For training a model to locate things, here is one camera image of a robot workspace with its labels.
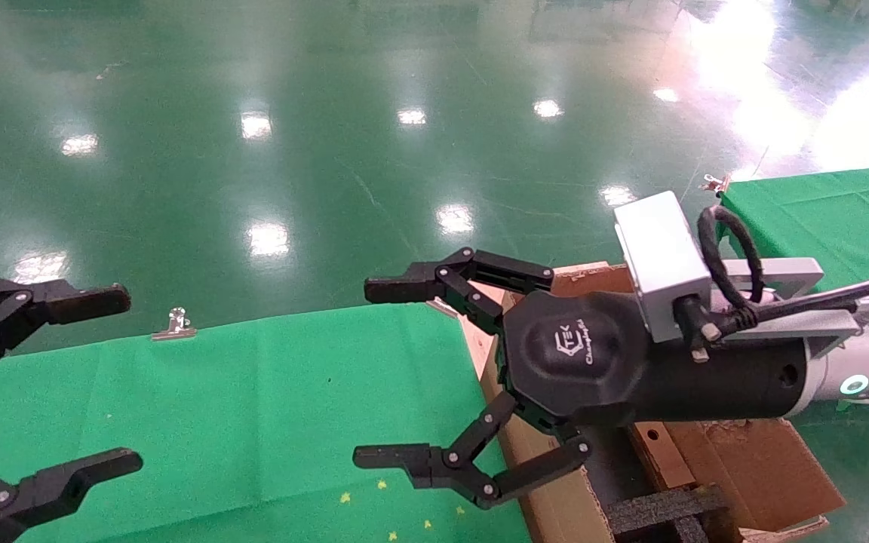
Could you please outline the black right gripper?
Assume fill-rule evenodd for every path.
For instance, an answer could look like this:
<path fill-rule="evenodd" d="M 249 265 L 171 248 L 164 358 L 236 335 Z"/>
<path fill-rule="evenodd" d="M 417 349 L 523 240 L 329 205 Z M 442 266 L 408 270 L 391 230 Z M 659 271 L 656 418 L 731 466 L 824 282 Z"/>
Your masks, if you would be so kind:
<path fill-rule="evenodd" d="M 565 477 L 592 453 L 570 428 L 553 450 L 494 477 L 481 471 L 476 458 L 517 406 L 521 419 L 552 435 L 567 424 L 777 419 L 799 403 L 806 385 L 803 340 L 734 342 L 710 348 L 707 360 L 697 362 L 680 339 L 652 340 L 633 293 L 559 298 L 546 293 L 553 278 L 551 268 L 470 247 L 441 261 L 411 262 L 402 275 L 367 278 L 364 296 L 373 305 L 441 299 L 483 333 L 502 330 L 500 378 L 507 392 L 449 447 L 358 446 L 355 467 L 400 468 L 416 490 L 450 489 L 486 510 Z M 502 306 L 473 282 L 529 295 L 503 317 Z"/>

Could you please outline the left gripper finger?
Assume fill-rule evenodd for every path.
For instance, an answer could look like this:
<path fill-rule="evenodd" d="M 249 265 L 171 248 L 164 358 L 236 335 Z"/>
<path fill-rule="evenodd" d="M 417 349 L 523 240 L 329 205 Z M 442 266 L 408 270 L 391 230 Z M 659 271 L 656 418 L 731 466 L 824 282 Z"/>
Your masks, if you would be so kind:
<path fill-rule="evenodd" d="M 29 529 L 75 514 L 100 483 L 143 467 L 130 448 L 114 448 L 51 466 L 13 485 L 0 479 L 0 542 L 14 542 Z"/>
<path fill-rule="evenodd" d="M 123 285 L 83 290 L 68 281 L 17 283 L 0 278 L 0 360 L 46 324 L 74 324 L 128 312 Z"/>

